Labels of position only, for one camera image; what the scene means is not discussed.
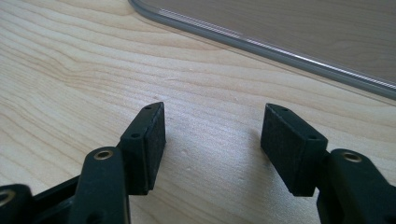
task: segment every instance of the wooden table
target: wooden table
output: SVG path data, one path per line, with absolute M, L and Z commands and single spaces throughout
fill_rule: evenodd
M 368 156 L 396 184 L 396 102 L 139 16 L 127 1 L 0 2 L 0 185 L 33 194 L 165 103 L 167 145 L 133 223 L 318 223 L 260 148 L 266 103 Z

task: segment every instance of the black plastic bracket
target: black plastic bracket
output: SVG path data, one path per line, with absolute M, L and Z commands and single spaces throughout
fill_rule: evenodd
M 396 223 L 396 188 L 365 156 L 326 151 L 327 139 L 291 110 L 265 106 L 262 149 L 295 196 L 320 193 L 325 224 Z
M 80 176 L 32 196 L 0 187 L 1 223 L 130 223 L 128 195 L 154 188 L 165 146 L 162 102 L 145 106 L 116 147 L 89 153 Z

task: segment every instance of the screw hole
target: screw hole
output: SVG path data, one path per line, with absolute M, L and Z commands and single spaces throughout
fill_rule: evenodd
M 344 152 L 343 156 L 347 161 L 361 162 L 361 157 L 356 154 L 350 152 Z
M 15 191 L 12 189 L 4 189 L 0 191 L 0 207 L 12 201 L 15 197 Z
M 113 156 L 113 151 L 111 150 L 102 150 L 96 153 L 93 157 L 98 161 L 103 161 Z
M 131 137 L 138 138 L 138 137 L 140 137 L 140 133 L 133 133 L 133 134 L 131 134 Z
M 95 211 L 90 213 L 87 217 L 87 224 L 100 224 L 105 218 L 105 213 L 103 211 Z

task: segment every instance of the clear acrylic sheet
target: clear acrylic sheet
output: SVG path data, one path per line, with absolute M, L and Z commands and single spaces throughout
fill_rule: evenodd
M 149 19 L 396 99 L 396 2 L 130 0 Z

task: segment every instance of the wood grain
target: wood grain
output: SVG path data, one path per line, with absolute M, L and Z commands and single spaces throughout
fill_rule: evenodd
M 127 1 L 0 1 L 0 185 L 37 194 L 165 103 L 167 145 L 133 223 L 318 223 L 260 148 L 265 103 L 396 184 L 396 102 L 148 22 Z

